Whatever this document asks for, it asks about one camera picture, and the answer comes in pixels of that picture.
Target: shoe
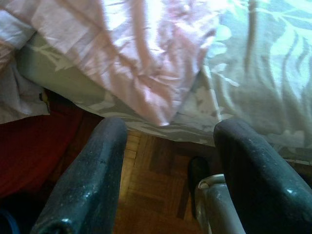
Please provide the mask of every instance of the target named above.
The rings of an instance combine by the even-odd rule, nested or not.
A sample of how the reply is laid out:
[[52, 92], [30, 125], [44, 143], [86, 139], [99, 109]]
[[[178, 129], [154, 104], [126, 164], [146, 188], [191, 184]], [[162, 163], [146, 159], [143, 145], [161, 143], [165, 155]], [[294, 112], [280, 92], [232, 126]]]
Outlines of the shoe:
[[191, 194], [192, 202], [192, 215], [196, 218], [196, 207], [195, 207], [195, 188], [198, 183], [210, 176], [209, 165], [206, 159], [203, 157], [194, 157], [189, 162], [188, 166], [188, 186]]

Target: wooden floor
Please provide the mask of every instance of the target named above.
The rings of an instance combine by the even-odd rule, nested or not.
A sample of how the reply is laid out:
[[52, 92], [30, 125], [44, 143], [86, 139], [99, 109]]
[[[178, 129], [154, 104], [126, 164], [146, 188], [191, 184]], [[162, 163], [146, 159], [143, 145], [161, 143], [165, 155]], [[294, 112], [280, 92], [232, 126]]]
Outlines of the wooden floor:
[[[102, 118], [84, 113], [80, 128], [49, 178], [52, 187], [87, 142]], [[128, 133], [114, 234], [199, 234], [192, 218], [187, 165], [205, 156], [212, 173], [220, 164], [212, 147], [177, 143], [136, 131]]]

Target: red blanket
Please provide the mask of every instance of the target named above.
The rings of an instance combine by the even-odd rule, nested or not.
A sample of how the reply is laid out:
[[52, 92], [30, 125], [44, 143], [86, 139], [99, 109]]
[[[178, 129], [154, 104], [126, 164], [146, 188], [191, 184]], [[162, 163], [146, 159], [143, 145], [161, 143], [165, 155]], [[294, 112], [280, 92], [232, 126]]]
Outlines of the red blanket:
[[40, 188], [75, 136], [82, 113], [52, 102], [50, 116], [0, 125], [0, 198]]

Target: black shoe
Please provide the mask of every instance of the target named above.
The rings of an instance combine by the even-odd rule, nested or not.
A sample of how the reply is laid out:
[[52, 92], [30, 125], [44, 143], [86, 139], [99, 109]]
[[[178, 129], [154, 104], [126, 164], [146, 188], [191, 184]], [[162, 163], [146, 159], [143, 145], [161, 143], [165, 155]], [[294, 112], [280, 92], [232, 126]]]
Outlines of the black shoe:
[[196, 207], [195, 207], [195, 188], [198, 183], [210, 176], [209, 165], [206, 159], [203, 157], [194, 157], [189, 162], [188, 166], [188, 185], [191, 193], [192, 201], [192, 215], [196, 218]]

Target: bed sheet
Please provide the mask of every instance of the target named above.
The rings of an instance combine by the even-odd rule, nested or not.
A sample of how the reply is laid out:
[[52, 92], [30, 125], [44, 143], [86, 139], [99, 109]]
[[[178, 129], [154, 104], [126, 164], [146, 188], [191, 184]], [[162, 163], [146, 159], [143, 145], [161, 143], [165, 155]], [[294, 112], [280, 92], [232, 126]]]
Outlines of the bed sheet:
[[170, 126], [156, 127], [87, 79], [36, 34], [17, 56], [22, 75], [130, 129], [213, 145], [223, 119], [247, 121], [288, 160], [312, 165], [312, 7], [304, 0], [229, 1], [191, 92]]

